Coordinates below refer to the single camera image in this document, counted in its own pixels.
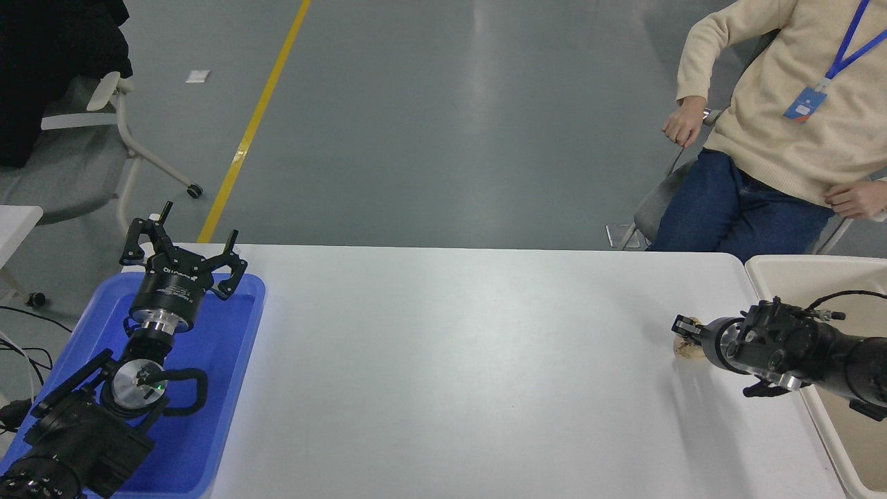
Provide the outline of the person's right hand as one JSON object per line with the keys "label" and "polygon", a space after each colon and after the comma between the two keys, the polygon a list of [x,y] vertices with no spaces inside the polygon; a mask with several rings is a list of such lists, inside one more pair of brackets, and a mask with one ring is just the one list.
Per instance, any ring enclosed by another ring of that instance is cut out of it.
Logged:
{"label": "person's right hand", "polygon": [[703,126],[707,103],[706,97],[696,95],[678,99],[677,110],[662,125],[663,135],[681,148],[693,146]]}

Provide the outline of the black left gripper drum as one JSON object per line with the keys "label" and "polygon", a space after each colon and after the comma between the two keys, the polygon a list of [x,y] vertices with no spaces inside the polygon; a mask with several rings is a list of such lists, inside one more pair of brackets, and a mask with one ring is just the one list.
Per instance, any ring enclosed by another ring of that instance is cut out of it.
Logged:
{"label": "black left gripper drum", "polygon": [[193,264],[175,268],[167,256],[151,256],[129,316],[145,322],[151,313],[165,313],[177,316],[177,326],[193,326],[209,288],[209,272],[198,272]]}

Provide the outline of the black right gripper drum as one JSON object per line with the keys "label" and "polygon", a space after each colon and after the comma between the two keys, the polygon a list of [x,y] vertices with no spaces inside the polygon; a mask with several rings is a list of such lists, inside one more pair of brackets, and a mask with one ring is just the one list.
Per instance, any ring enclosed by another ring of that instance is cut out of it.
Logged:
{"label": "black right gripper drum", "polygon": [[729,367],[721,350],[721,339],[729,326],[730,318],[720,317],[701,327],[701,350],[716,367]]}

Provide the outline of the person's left hand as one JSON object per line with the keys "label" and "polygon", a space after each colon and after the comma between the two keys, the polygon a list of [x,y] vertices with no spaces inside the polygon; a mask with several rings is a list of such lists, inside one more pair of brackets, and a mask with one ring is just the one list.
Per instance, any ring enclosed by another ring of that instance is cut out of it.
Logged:
{"label": "person's left hand", "polygon": [[826,205],[843,218],[872,219],[885,214],[886,183],[866,180],[837,184],[827,190]]}

